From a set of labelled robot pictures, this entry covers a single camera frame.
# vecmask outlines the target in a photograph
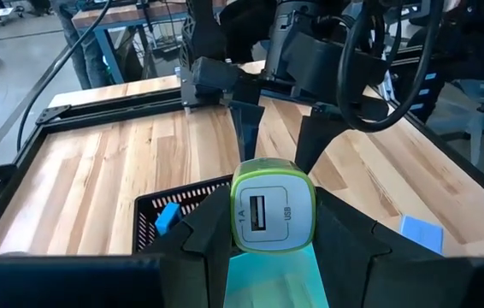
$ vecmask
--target usb port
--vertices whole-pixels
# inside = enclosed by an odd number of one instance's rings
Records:
[[[263,231],[267,228],[265,222],[265,196],[250,197],[251,231]]]

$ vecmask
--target wooden table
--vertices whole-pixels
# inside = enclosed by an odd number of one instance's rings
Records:
[[[227,5],[227,0],[212,0],[212,3],[214,11],[218,13]],[[81,11],[73,17],[72,22],[77,29],[83,32],[94,23],[101,12],[101,9],[94,9],[86,12]],[[168,3],[153,2],[149,4],[149,8],[147,9],[149,21],[151,23],[169,21],[170,18],[178,20],[179,18],[185,17],[186,12],[186,0],[173,0],[168,1]],[[134,4],[110,8],[99,25],[94,29],[96,40],[99,43],[99,47],[102,50],[103,56],[107,61],[109,70],[116,84],[124,83],[124,78],[116,60],[115,49],[112,46],[112,40],[109,36],[109,29],[117,27],[139,27],[141,41],[144,44],[144,48],[146,48],[147,46],[145,45],[145,42],[147,42],[147,38],[142,27],[142,25],[145,25],[146,23],[147,20],[145,19],[144,11],[138,9]]]
[[[51,105],[177,86],[175,77],[144,80]],[[309,108],[261,104],[257,156],[293,159]],[[0,253],[130,253],[136,197],[231,174],[238,163],[231,116],[219,106],[49,135],[0,220]],[[310,177],[394,230],[403,214],[441,225],[446,256],[484,256],[484,189],[405,119],[380,133],[343,133]]]

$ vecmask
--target black mesh basket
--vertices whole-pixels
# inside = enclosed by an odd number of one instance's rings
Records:
[[[168,202],[180,205],[181,215],[191,211],[219,186],[231,185],[232,175],[140,196],[135,200],[132,252],[140,252],[156,238],[155,221]]]

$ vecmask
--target gray pants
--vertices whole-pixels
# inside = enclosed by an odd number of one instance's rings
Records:
[[[69,47],[79,39],[80,35],[71,21],[79,11],[76,0],[52,0],[51,5],[62,23],[65,39]],[[94,33],[82,42],[71,56],[74,71],[79,78],[80,87],[83,90],[100,86],[109,86],[109,73],[103,63],[103,53],[99,48]]]

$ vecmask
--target usb car charger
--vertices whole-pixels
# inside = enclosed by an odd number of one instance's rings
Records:
[[[294,163],[256,158],[241,163],[231,188],[236,245],[245,252],[289,252],[312,241],[316,193]]]

